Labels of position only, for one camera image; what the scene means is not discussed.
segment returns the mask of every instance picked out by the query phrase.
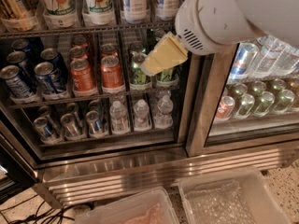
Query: white plastic bin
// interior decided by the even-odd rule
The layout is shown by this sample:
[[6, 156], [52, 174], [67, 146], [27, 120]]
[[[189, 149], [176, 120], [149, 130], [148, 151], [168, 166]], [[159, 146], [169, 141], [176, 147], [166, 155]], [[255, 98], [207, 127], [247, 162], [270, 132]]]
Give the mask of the white plastic bin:
[[162, 207], [162, 223], [178, 224], [167, 192], [163, 188], [150, 189], [117, 202], [101, 206], [75, 220], [75, 224], [117, 224], [135, 217], [144, 216], [155, 204]]
[[256, 224], [291, 224], [263, 181], [262, 174], [254, 167], [220, 171], [180, 180], [178, 184], [179, 193], [189, 223], [200, 224], [200, 222], [195, 221], [199, 217], [193, 214], [190, 201], [186, 198], [187, 193], [195, 189], [218, 189], [233, 181], [239, 183], [247, 208]]

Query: ventilation grille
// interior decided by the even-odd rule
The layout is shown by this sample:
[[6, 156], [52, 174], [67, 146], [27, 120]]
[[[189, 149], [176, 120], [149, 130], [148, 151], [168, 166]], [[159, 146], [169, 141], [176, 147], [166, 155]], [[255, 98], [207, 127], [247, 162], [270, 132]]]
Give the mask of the ventilation grille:
[[184, 39], [189, 43], [189, 46], [191, 46], [193, 49], [203, 49], [203, 44], [200, 42], [200, 40], [196, 37], [196, 35], [189, 31], [188, 29], [184, 30]]

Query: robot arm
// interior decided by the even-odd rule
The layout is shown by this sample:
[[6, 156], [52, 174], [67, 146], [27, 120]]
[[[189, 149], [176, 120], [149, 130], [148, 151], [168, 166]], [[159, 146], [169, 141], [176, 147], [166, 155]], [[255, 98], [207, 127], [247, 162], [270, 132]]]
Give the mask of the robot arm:
[[186, 0], [176, 30], [183, 45], [198, 55], [263, 35], [299, 48], [298, 8], [299, 0]]

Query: white can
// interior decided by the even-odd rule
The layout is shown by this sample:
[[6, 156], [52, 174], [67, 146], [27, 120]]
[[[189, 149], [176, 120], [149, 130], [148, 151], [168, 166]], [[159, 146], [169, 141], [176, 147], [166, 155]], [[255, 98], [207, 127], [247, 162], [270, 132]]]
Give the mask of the white can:
[[142, 22], [147, 17], [148, 0], [122, 0], [124, 18], [130, 23]]

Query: floor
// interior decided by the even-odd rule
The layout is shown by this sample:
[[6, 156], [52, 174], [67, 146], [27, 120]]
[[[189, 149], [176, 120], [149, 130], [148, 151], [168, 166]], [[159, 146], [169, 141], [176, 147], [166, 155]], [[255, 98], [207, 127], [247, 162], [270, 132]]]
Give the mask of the floor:
[[[299, 160], [294, 162], [288, 168], [263, 172], [263, 177], [278, 204], [287, 214], [292, 224], [299, 224]], [[167, 192], [177, 213], [180, 224], [187, 224], [188, 222], [181, 204], [178, 189], [167, 189]], [[62, 218], [62, 222], [60, 222], [60, 219], [55, 216], [59, 214], [61, 210], [51, 210], [47, 213], [50, 209], [51, 208], [46, 203], [43, 203], [43, 200], [39, 196], [36, 196], [36, 193], [32, 189], [28, 189], [0, 205], [0, 223], [71, 224], [74, 223], [74, 219], [76, 217], [89, 211], [90, 207], [88, 205], [79, 205], [72, 207], [69, 210], [64, 210], [64, 218]], [[46, 217], [41, 216], [41, 219], [38, 221], [30, 220], [30, 217], [38, 217], [44, 213], [47, 214]]]

